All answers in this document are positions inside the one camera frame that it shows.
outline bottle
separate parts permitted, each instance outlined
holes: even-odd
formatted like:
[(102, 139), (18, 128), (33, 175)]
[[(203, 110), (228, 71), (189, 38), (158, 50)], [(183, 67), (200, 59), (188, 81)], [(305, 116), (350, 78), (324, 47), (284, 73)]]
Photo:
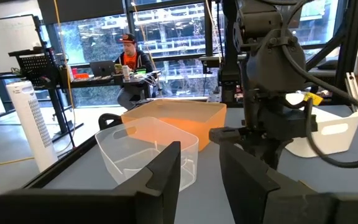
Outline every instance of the bottle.
[(122, 73), (124, 74), (124, 80), (129, 81), (130, 78), (129, 78), (129, 67), (128, 67), (128, 65), (123, 65), (122, 66)]

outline orange plastic bin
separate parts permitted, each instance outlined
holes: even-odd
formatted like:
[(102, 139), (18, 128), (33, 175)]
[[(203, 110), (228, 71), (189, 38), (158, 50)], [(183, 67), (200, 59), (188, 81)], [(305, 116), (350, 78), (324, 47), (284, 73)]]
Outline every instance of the orange plastic bin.
[(224, 126), (226, 105), (187, 100), (154, 100), (121, 116), (123, 123), (143, 117), (154, 117), (194, 134), (199, 139), (198, 150), (201, 151), (209, 143), (209, 130)]

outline cap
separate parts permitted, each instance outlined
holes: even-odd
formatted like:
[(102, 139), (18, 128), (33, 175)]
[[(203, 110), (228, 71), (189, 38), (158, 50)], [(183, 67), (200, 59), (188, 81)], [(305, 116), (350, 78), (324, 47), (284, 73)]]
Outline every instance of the cap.
[(123, 34), (122, 38), (119, 40), (124, 43), (136, 43), (134, 34)]

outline man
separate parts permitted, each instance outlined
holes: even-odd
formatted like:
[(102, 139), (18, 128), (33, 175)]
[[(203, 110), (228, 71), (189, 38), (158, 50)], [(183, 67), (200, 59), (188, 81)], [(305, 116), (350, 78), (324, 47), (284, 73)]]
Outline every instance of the man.
[[(117, 58), (116, 63), (127, 65), (130, 71), (145, 68), (146, 72), (152, 72), (152, 62), (149, 57), (141, 50), (136, 48), (136, 40), (133, 34), (124, 34), (120, 41), (124, 44), (124, 52)], [(118, 103), (129, 110), (135, 106), (132, 98), (139, 97), (143, 88), (141, 86), (122, 87), (118, 93)]]

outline whiteboard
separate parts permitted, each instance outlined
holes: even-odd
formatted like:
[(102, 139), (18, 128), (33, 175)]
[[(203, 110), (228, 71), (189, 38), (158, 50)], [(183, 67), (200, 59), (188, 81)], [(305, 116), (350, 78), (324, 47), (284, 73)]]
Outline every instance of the whiteboard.
[(0, 19), (0, 73), (20, 68), (9, 52), (29, 50), (36, 45), (40, 46), (40, 39), (32, 16)]

